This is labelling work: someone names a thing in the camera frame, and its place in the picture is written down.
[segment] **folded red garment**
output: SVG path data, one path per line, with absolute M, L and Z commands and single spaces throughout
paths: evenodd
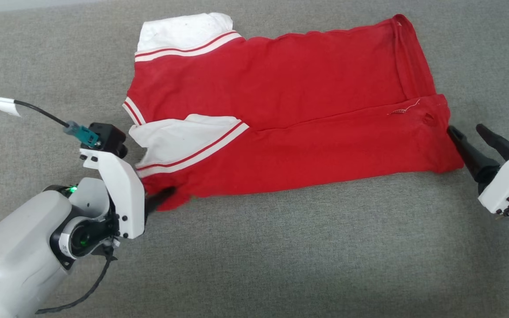
M 141 32 L 140 46 L 143 34 L 164 46 L 135 54 L 123 107 L 147 148 L 137 172 L 148 193 L 178 189 L 161 209 L 191 196 L 462 167 L 447 101 L 406 17 L 246 40 L 218 15 L 180 17 L 206 21 L 204 30 L 172 32 L 173 18 Z

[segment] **robotic arm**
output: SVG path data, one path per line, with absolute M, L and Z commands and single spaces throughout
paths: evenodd
M 143 234 L 147 214 L 174 193 L 145 200 L 142 183 L 122 160 L 125 134 L 104 123 L 89 131 L 99 139 L 93 147 L 82 143 L 80 158 L 102 180 L 51 185 L 0 222 L 0 318 L 32 317 L 81 257 L 104 255 L 109 265 L 118 238 Z
M 465 166 L 479 184 L 479 201 L 493 214 L 509 217 L 509 141 L 493 133 L 485 125 L 478 124 L 476 130 L 484 141 L 505 159 L 500 164 L 475 149 L 458 129 L 450 126 L 447 133 L 455 143 Z

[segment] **red fabric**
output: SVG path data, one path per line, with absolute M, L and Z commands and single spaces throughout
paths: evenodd
M 146 122 L 195 113 L 250 128 L 210 157 L 145 177 L 148 193 L 280 191 L 462 167 L 412 24 L 402 15 L 352 30 L 237 38 L 200 56 L 135 63 L 128 96 Z

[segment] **cable connector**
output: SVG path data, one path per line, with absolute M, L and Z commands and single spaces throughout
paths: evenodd
M 64 127 L 62 130 L 67 135 L 76 137 L 81 143 L 90 147 L 96 148 L 101 146 L 99 136 L 83 125 L 79 125 L 76 121 L 67 121 L 68 127 Z

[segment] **white tag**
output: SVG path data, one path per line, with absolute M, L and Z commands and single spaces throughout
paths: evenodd
M 0 97 L 0 110 L 8 113 L 9 115 L 21 117 L 21 115 L 17 112 L 17 107 L 14 101 L 14 99 Z

